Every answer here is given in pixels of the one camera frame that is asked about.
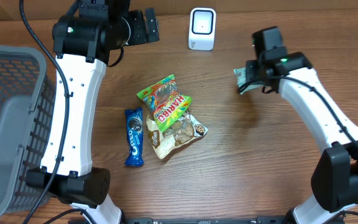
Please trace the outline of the green haribo gummy bag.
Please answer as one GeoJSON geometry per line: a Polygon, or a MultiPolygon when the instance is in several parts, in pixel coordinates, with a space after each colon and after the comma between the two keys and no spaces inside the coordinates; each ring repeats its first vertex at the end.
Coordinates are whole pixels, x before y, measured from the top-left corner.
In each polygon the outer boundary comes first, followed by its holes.
{"type": "Polygon", "coordinates": [[[148,107],[161,132],[176,122],[192,102],[192,97],[178,91],[174,74],[139,91],[137,97],[148,107]]]}

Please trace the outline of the blue oreo cookie pack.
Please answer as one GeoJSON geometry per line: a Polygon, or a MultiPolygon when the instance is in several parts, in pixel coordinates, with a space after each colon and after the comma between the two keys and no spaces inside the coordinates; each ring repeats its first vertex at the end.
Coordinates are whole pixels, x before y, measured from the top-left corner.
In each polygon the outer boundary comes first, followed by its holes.
{"type": "Polygon", "coordinates": [[[143,152],[143,109],[125,110],[126,133],[129,144],[129,156],[126,166],[141,167],[144,165],[143,152]]]}

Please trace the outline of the brown cookie snack bag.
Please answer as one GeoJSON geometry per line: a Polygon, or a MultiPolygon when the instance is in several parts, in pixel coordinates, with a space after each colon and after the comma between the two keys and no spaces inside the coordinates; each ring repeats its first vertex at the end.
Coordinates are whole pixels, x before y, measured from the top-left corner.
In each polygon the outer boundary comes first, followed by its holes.
{"type": "Polygon", "coordinates": [[[202,138],[208,132],[207,127],[187,111],[164,132],[159,130],[157,123],[148,115],[147,129],[149,142],[159,159],[164,159],[174,149],[202,138]]]}

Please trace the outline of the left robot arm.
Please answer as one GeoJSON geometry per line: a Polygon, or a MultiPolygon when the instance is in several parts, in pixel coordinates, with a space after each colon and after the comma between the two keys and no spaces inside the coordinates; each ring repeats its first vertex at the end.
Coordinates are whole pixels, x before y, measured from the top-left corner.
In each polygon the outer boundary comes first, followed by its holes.
{"type": "Polygon", "coordinates": [[[129,6],[129,1],[74,2],[53,25],[53,49],[46,52],[57,70],[53,116],[44,156],[25,182],[89,223],[126,220],[108,194],[109,170],[93,166],[91,136],[111,51],[159,40],[154,9],[129,6]]]}

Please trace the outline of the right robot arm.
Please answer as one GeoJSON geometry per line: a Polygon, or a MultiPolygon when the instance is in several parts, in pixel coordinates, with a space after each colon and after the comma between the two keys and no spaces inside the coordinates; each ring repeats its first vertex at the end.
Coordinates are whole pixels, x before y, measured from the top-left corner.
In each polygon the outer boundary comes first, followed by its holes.
{"type": "Polygon", "coordinates": [[[246,63],[246,81],[238,91],[262,85],[292,105],[319,147],[311,176],[312,195],[274,223],[344,223],[358,205],[358,126],[338,107],[301,52],[288,53],[278,27],[252,34],[256,58],[246,63]]]}

